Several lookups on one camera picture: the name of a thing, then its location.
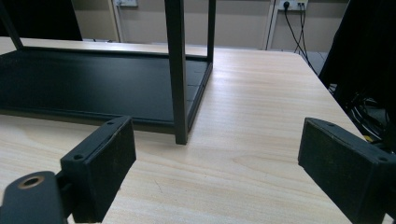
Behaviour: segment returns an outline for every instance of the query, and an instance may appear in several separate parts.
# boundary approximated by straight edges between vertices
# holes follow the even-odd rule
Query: wire
[[[304,25],[305,25],[305,17],[306,17],[306,13],[305,13],[305,12],[306,12],[305,3],[301,3],[300,6],[303,8],[303,12],[300,13],[300,17],[302,17],[301,14],[304,13],[304,20],[301,21],[301,19],[300,19],[300,21],[301,21],[301,31],[302,31],[302,33],[303,33],[303,46],[304,46],[304,50],[305,50],[306,59],[309,61],[309,59],[308,59],[308,53],[306,52],[305,36],[304,36]]]
[[[367,131],[368,133],[372,134],[374,137],[376,137],[379,140],[382,140],[381,137],[379,137],[377,134],[373,133],[368,127],[366,127],[355,115],[355,112],[353,110],[351,110],[351,113],[353,115],[353,117],[355,118],[355,120],[361,125],[361,127]]]
[[[304,50],[301,48],[300,43],[297,41],[296,35],[294,34],[293,29],[291,28],[291,25],[290,25],[290,22],[289,22],[289,18],[288,18],[288,10],[287,10],[286,8],[285,8],[285,18],[286,18],[286,22],[288,23],[288,26],[289,26],[289,28],[290,28],[290,30],[291,30],[291,34],[292,34],[292,36],[293,36],[293,39],[294,39],[294,41],[295,41],[296,44],[297,44],[297,48],[300,49],[300,51],[302,52],[303,56],[304,56],[305,59],[306,59],[306,62],[308,63],[308,66],[312,69],[312,71],[313,71],[316,75],[318,75],[317,71],[315,71],[315,69],[314,69],[314,67],[312,66],[311,62],[309,62],[308,56],[307,56],[307,54],[306,54],[306,51],[304,51]]]
[[[305,21],[303,21],[303,8],[301,7],[300,3],[298,4],[298,7],[300,9],[300,23],[301,23],[301,27],[302,27],[301,28],[301,32],[300,32],[300,36],[298,37],[298,45],[300,45],[301,38],[303,37],[303,29],[304,29]]]

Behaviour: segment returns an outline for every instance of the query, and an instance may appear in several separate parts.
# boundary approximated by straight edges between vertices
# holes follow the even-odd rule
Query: black metal shelf
[[[186,144],[212,71],[215,11],[209,0],[207,56],[186,57],[181,0],[165,0],[169,54],[25,47],[1,10],[17,50],[0,56],[0,109],[80,119],[131,116]]]

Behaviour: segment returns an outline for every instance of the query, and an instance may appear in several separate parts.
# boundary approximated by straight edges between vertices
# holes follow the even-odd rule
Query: black plastic part
[[[113,119],[61,159],[62,176],[73,186],[76,222],[102,222],[136,160],[132,121]]]
[[[307,118],[298,161],[353,223],[381,223],[385,213],[396,218],[395,155],[330,122]]]
[[[55,174],[37,172],[7,186],[1,208],[1,224],[65,223]]]

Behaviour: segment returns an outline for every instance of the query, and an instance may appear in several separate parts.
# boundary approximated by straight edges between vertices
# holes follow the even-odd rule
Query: black cable
[[[272,26],[272,20],[273,20],[273,17],[274,17],[274,11],[275,11],[275,7],[276,7],[276,0],[274,0],[274,5],[273,5],[273,13],[272,13],[272,15],[271,15],[270,29],[269,29],[269,32],[268,32],[268,36],[267,36],[267,44],[265,45],[265,49],[268,49],[268,43],[269,43],[269,41],[270,41],[271,26]]]
[[[291,34],[292,34],[292,36],[293,36],[293,39],[294,39],[294,41],[295,41],[296,44],[297,44],[297,47],[298,47],[298,48],[300,49],[300,51],[303,53],[303,56],[305,57],[306,62],[308,63],[308,66],[312,69],[312,71],[313,71],[316,75],[318,75],[317,71],[315,71],[315,69],[314,69],[314,67],[312,66],[311,62],[309,62],[308,56],[306,55],[306,52],[301,48],[299,42],[297,41],[296,35],[294,34],[294,31],[293,31],[293,29],[291,28],[291,25],[290,25],[290,22],[289,22],[289,18],[288,18],[288,9],[287,9],[286,7],[285,7],[285,18],[286,18],[286,22],[288,23],[288,26],[289,26],[289,28],[290,28],[290,30],[291,30]]]
[[[302,25],[300,36],[298,37],[298,44],[300,45],[301,38],[303,37],[303,27],[304,27],[305,21],[303,23],[303,8],[301,7],[301,3],[298,4],[298,7],[300,9],[300,23]]]
[[[302,32],[303,32],[303,45],[304,45],[304,50],[305,50],[305,55],[306,55],[306,60],[308,61],[308,64],[311,64],[311,62],[308,59],[308,52],[306,51],[306,46],[305,46],[305,37],[304,37],[304,25],[305,25],[305,17],[306,17],[306,8],[305,8],[305,3],[301,3],[301,6],[303,7],[303,12],[304,12],[304,21],[302,22]],[[311,67],[312,70],[314,70],[315,74],[318,74],[317,71],[313,67]]]
[[[289,18],[288,18],[288,10],[286,8],[285,8],[285,18],[286,18],[286,22],[288,23],[288,26],[289,26],[289,28],[291,30],[291,34],[293,35],[293,39],[294,39],[294,41],[297,44],[297,48],[300,49],[303,52],[303,55],[305,56],[303,49],[301,48],[300,44],[297,41],[296,35],[294,34],[294,31],[293,31],[293,28],[291,28],[291,25],[290,25],[290,22],[289,22]]]

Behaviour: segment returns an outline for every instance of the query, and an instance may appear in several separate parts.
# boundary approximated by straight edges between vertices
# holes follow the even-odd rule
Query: screw hole
[[[75,159],[76,161],[77,160],[81,160],[82,159],[82,155],[78,154],[78,155],[74,156],[73,159]]]
[[[381,161],[388,161],[388,159],[384,158],[384,157],[379,157],[378,159],[381,160]]]
[[[42,176],[42,175],[32,176],[30,178],[27,178],[27,179],[23,180],[18,185],[18,188],[20,188],[20,189],[30,189],[30,188],[33,188],[33,187],[39,185],[43,181],[44,181],[44,176]]]

